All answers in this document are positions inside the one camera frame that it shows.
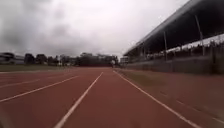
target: wall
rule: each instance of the wall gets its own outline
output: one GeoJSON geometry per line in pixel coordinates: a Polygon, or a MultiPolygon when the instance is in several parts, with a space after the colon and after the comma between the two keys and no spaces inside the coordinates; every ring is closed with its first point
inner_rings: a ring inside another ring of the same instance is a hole
{"type": "Polygon", "coordinates": [[[185,59],[176,59],[170,61],[150,61],[125,66],[129,69],[151,70],[158,72],[180,72],[194,74],[224,74],[224,57],[218,56],[214,64],[211,56],[191,57],[185,59]]]}

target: roof support column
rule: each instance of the roof support column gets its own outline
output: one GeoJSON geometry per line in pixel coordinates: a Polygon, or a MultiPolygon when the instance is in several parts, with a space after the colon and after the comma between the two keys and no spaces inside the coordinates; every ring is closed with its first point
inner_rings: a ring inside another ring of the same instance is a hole
{"type": "Polygon", "coordinates": [[[201,31],[201,26],[200,26],[200,22],[198,20],[198,16],[197,15],[194,15],[195,17],[195,21],[196,21],[196,24],[197,24],[197,27],[198,27],[198,32],[200,34],[200,41],[201,41],[201,45],[202,45],[202,54],[203,56],[205,55],[205,47],[204,47],[204,37],[203,37],[203,33],[201,31]]]}
{"type": "Polygon", "coordinates": [[[166,39],[166,32],[165,31],[163,33],[163,37],[164,37],[164,47],[165,47],[165,51],[164,51],[165,60],[167,60],[167,39],[166,39]]]}

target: grandstand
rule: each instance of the grandstand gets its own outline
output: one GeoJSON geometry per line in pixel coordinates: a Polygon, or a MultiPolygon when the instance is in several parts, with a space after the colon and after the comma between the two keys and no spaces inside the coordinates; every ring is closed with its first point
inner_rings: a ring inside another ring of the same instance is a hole
{"type": "Polygon", "coordinates": [[[189,1],[124,54],[127,67],[198,73],[215,67],[224,72],[223,7],[223,0],[189,1]]]}

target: sky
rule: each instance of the sky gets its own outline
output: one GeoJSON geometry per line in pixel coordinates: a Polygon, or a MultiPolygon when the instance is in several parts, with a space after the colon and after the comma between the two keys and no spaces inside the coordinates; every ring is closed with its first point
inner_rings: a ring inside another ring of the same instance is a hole
{"type": "Polygon", "coordinates": [[[121,56],[188,0],[0,0],[0,52],[121,56]]]}

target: grandstand roof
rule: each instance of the grandstand roof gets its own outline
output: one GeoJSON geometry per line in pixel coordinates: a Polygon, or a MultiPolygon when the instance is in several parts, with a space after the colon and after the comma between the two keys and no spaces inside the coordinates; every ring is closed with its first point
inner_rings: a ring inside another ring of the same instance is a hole
{"type": "Polygon", "coordinates": [[[160,52],[200,40],[196,18],[199,21],[203,38],[224,33],[224,0],[191,0],[177,10],[162,24],[130,48],[124,56],[139,55],[139,49],[160,52]]]}

